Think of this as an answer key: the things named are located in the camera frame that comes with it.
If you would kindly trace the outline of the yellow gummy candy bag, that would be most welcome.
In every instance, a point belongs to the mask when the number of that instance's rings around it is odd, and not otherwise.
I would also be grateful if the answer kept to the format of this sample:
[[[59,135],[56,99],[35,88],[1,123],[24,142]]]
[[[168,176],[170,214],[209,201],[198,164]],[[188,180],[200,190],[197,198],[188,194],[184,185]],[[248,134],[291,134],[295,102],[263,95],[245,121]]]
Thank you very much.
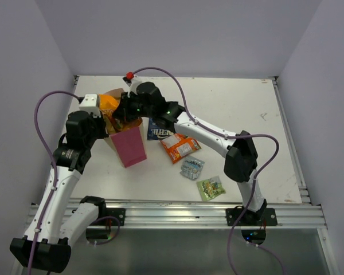
[[[99,95],[99,99],[100,112],[107,117],[112,117],[112,114],[119,106],[120,98],[104,94]]]

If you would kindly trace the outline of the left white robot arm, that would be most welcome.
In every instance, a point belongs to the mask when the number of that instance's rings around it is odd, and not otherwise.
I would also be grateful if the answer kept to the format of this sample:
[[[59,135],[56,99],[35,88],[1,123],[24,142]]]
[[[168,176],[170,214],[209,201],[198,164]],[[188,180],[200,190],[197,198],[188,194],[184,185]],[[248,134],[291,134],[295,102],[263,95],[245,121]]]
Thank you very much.
[[[70,196],[91,158],[95,141],[107,136],[101,115],[76,111],[68,115],[66,132],[52,153],[42,201],[22,238],[13,238],[10,251],[28,269],[61,273],[66,268],[71,246],[91,223],[103,224],[108,217],[105,200],[86,196],[72,216],[63,222]]]

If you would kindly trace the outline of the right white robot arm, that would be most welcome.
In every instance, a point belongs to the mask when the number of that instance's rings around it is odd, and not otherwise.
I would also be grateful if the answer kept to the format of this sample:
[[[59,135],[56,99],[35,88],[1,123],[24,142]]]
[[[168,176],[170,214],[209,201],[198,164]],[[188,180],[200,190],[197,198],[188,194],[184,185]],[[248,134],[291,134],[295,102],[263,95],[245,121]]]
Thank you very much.
[[[225,159],[224,174],[237,182],[243,198],[244,218],[256,225],[264,219],[267,202],[253,176],[257,168],[257,151],[248,132],[226,132],[197,117],[176,101],[166,101],[152,82],[131,85],[121,94],[120,103],[112,114],[122,122],[148,117],[160,128],[191,137],[215,150]]]

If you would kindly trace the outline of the large tan chips bag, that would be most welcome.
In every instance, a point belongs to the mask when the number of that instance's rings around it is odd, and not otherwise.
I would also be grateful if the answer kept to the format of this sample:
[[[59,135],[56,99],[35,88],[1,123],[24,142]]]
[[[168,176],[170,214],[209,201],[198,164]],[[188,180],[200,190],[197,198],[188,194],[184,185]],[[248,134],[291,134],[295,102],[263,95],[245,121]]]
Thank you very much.
[[[103,119],[105,121],[106,131],[109,135],[119,133],[124,130],[123,124],[114,119],[111,115],[104,113]]]

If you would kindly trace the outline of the small silver blue packet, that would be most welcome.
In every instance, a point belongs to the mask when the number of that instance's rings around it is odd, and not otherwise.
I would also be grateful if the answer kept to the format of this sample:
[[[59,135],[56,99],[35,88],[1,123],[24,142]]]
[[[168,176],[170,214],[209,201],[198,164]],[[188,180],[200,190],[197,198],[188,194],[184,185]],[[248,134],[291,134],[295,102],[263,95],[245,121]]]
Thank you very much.
[[[193,156],[186,156],[183,159],[180,174],[190,180],[199,178],[205,162]]]

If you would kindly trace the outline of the orange snack packet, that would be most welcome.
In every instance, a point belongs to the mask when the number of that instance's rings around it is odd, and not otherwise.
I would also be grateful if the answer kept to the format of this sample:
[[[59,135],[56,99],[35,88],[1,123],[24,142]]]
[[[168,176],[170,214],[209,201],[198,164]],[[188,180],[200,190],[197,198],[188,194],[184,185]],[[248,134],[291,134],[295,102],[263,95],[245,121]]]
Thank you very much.
[[[173,164],[201,149],[198,141],[179,133],[161,139],[160,143]]]

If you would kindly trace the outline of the blue Kettle chips bag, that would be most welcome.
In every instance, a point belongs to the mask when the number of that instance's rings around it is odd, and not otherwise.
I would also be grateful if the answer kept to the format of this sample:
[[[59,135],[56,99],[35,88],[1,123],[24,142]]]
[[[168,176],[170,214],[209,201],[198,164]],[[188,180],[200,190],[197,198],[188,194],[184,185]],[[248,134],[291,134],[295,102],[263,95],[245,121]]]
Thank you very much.
[[[173,132],[171,132],[167,129],[160,128],[152,120],[152,118],[149,118],[148,129],[147,129],[147,140],[161,140],[161,139],[167,138],[173,134],[174,134]]]

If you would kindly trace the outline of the small green snack packet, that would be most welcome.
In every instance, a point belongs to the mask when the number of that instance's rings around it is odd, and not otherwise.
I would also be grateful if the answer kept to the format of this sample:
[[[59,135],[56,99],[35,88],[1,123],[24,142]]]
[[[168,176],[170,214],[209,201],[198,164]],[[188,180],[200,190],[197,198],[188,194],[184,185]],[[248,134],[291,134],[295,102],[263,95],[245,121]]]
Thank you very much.
[[[197,188],[203,201],[211,201],[226,193],[219,176],[197,182]]]

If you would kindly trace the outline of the pink and cream paper bag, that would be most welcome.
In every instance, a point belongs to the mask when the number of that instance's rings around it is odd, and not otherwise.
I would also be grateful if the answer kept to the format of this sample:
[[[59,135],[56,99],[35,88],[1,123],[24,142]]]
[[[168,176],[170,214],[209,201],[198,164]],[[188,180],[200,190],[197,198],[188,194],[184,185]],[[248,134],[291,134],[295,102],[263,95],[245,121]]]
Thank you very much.
[[[120,98],[122,92],[124,90],[118,88],[105,94]],[[147,159],[144,146],[143,120],[138,118],[129,123],[119,122],[123,124],[124,130],[112,135],[107,133],[108,136],[104,138],[104,141],[115,151],[120,164],[124,168],[129,168]]]

